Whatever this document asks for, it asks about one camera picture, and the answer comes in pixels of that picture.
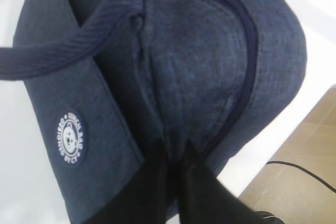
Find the black cable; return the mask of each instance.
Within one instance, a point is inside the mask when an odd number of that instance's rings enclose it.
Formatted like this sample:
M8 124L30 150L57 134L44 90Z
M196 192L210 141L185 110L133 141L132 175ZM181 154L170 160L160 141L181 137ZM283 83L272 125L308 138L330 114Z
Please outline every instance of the black cable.
M284 162L284 161L269 161L269 162L266 163L266 165L269 165L269 164L288 165L288 166L292 166L292 167L295 167L297 169L300 169L301 171L307 173L308 175L312 176L314 179L316 179L319 182L321 182L322 184L324 184L329 190L331 190L334 193L336 193L336 189L333 188L331 185L329 185L327 182L325 182L322 178L320 178L319 176L315 175L314 173L308 171L307 169L304 169L303 167L301 167L299 165L288 163L288 162Z

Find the round logo patch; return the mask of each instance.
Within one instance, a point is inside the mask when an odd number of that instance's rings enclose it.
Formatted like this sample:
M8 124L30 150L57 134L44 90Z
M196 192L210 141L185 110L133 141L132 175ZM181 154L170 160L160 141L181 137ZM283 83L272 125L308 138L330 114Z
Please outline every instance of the round logo patch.
M57 128L58 150L64 161L76 164L80 161L84 150L84 133L79 116L68 112L59 120Z

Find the navy zipper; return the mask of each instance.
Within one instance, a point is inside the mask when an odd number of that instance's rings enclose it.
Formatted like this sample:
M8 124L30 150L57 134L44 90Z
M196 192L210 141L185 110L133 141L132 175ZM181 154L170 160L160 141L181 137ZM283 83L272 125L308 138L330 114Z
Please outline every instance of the navy zipper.
M257 52L258 52L258 33L255 23L253 22L250 14L248 13L245 5L241 0L214 0L221 5L229 8L239 18L244 33L246 36L247 44L247 68L243 87L241 89L238 99L236 99L233 109L222 125L216 136L210 141L207 149L203 152L202 157L205 159L225 138L235 123L238 121L243 111L245 110L250 96L253 91L256 65L257 65Z

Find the tiled floor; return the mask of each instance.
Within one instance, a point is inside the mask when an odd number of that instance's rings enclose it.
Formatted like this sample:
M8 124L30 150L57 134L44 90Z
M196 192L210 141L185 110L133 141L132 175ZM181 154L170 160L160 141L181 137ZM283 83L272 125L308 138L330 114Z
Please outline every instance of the tiled floor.
M271 158L298 164L336 187L336 89L330 89ZM306 173L266 165L239 199L286 224L336 223L336 194Z

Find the white surface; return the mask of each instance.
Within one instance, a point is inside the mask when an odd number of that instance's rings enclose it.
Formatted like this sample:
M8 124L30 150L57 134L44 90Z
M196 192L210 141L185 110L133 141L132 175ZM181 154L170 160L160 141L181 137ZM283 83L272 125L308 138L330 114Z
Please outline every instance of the white surface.
M238 196L336 83L336 1L286 0L306 32L307 76L293 102L219 175ZM0 45L10 46L23 0L0 0ZM0 82L0 223L68 224L64 202L21 82Z

